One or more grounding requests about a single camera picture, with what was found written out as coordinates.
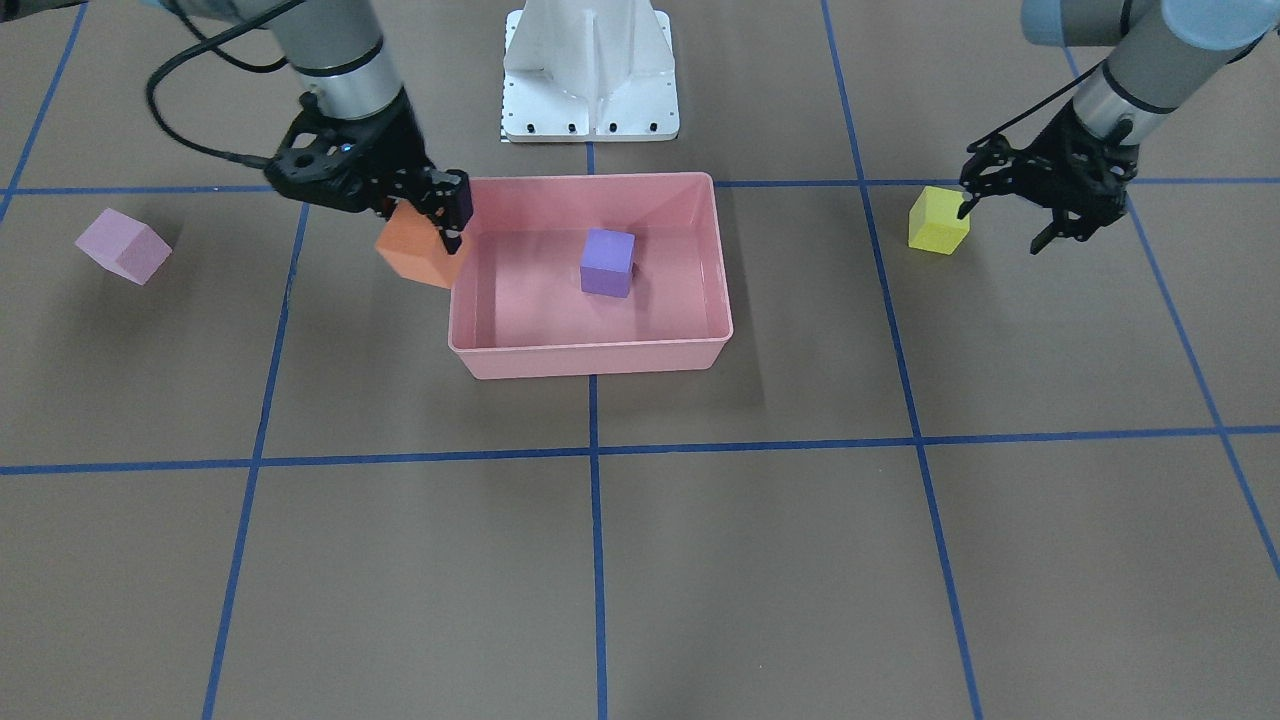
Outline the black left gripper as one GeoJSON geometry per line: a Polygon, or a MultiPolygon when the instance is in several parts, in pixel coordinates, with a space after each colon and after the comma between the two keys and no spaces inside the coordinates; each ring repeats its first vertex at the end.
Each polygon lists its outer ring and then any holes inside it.
{"type": "Polygon", "coordinates": [[[1097,135],[1071,101],[1024,149],[992,131],[966,147],[957,219],[968,219],[982,199],[1014,193],[1051,210],[1050,223],[1030,241],[1032,256],[1057,240],[1085,242],[1096,225],[1126,214],[1126,188],[1138,170],[1135,133],[1137,117],[1124,113],[1097,135]]]}

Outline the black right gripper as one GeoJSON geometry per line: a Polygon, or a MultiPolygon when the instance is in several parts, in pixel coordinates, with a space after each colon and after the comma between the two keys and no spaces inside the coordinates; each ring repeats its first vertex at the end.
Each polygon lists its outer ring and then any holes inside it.
{"type": "Polygon", "coordinates": [[[389,217],[404,200],[431,218],[448,255],[463,245],[474,214],[465,170],[435,168],[407,92],[360,119],[321,113],[319,96],[300,96],[300,113],[264,170],[282,196],[347,213],[389,217]]]}

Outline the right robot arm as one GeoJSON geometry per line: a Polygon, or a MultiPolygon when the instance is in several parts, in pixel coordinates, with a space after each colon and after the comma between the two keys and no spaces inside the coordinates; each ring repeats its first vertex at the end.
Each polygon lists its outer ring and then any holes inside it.
{"type": "Polygon", "coordinates": [[[456,255],[474,214],[468,176],[442,169],[428,155],[404,83],[369,1],[166,1],[182,22],[223,20],[212,37],[161,64],[147,79],[145,101],[157,127],[210,158],[264,173],[283,197],[389,219],[410,204],[456,255]],[[159,85],[179,67],[255,29],[278,42],[278,68],[294,72],[303,90],[300,113],[269,156],[212,149],[173,129],[157,105],[159,85]]]}

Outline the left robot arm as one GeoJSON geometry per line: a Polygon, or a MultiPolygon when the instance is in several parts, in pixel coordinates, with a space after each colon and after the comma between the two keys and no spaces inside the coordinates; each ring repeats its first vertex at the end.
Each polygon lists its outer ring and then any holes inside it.
{"type": "Polygon", "coordinates": [[[1032,254],[1089,240],[1125,215],[1146,138],[1277,18],[1275,1],[1024,1],[1029,42],[1108,53],[1061,88],[1065,105],[1028,146],[993,129],[968,147],[957,218],[982,199],[1015,195],[1051,213],[1032,254]]]}

